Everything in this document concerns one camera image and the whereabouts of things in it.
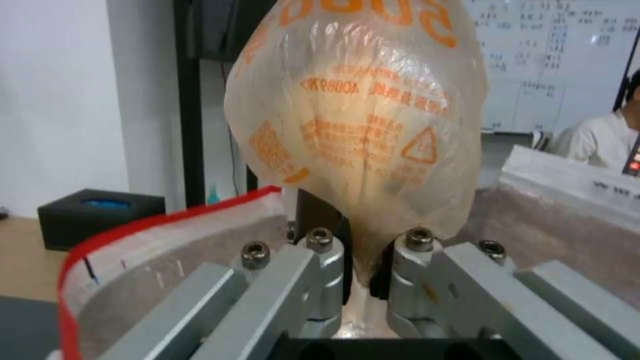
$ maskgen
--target plastic bag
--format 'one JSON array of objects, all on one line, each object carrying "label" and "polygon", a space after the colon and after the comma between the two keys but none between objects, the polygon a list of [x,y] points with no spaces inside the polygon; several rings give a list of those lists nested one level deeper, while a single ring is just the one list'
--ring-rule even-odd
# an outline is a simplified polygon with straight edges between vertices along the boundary
[{"label": "plastic bag", "polygon": [[281,0],[229,74],[225,115],[259,177],[349,218],[367,284],[397,233],[466,221],[485,95],[459,0]]}]

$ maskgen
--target man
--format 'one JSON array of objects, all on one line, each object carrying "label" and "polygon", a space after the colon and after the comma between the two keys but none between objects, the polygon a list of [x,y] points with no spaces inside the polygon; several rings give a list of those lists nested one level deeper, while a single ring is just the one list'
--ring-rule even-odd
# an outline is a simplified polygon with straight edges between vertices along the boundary
[{"label": "man", "polygon": [[640,131],[640,70],[631,77],[626,100],[622,109],[566,130],[552,152],[622,173]]}]

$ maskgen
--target red edge strip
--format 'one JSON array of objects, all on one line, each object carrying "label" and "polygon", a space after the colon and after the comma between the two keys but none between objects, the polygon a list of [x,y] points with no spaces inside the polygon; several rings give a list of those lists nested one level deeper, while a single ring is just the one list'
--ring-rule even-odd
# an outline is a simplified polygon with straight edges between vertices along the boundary
[{"label": "red edge strip", "polygon": [[64,264],[62,265],[60,276],[58,277],[58,317],[60,322],[60,338],[64,359],[80,360],[82,358],[80,355],[80,349],[78,347],[76,319],[73,317],[73,315],[71,315],[67,304],[62,298],[62,287],[67,278],[67,273],[69,272],[71,267],[74,266],[78,261],[82,261],[87,255],[100,249],[103,246],[109,245],[110,243],[118,241],[126,236],[132,235],[142,230],[146,230],[159,225],[170,224],[172,222],[178,222],[204,214],[214,213],[216,211],[246,204],[247,202],[259,199],[263,196],[269,195],[270,193],[279,192],[279,187],[267,186],[265,188],[255,190],[253,192],[240,195],[238,197],[234,197],[233,199],[225,200],[217,204],[199,206],[170,215],[156,215],[144,218],[98,234],[74,247],[67,256]]}]

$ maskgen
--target screw head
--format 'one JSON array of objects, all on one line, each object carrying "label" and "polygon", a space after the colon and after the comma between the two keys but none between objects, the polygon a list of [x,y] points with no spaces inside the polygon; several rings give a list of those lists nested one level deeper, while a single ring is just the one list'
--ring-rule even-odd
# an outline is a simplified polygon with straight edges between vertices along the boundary
[{"label": "screw head", "polygon": [[251,241],[242,248],[242,265],[250,270],[259,270],[269,263],[269,246],[262,241]]},{"label": "screw head", "polygon": [[414,227],[406,232],[406,246],[413,251],[427,252],[433,250],[435,236],[426,227]]},{"label": "screw head", "polygon": [[502,263],[507,258],[507,251],[504,246],[497,241],[481,240],[478,242],[478,248],[497,263]]},{"label": "screw head", "polygon": [[318,254],[331,250],[333,234],[325,227],[316,227],[307,233],[307,248]]}]

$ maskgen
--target desk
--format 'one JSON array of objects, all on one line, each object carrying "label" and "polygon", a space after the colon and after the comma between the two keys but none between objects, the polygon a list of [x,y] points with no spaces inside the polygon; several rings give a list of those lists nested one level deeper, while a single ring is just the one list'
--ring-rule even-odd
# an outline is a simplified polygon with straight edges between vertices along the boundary
[{"label": "desk", "polygon": [[38,220],[0,221],[0,295],[55,302],[58,272],[66,256],[44,249]]}]

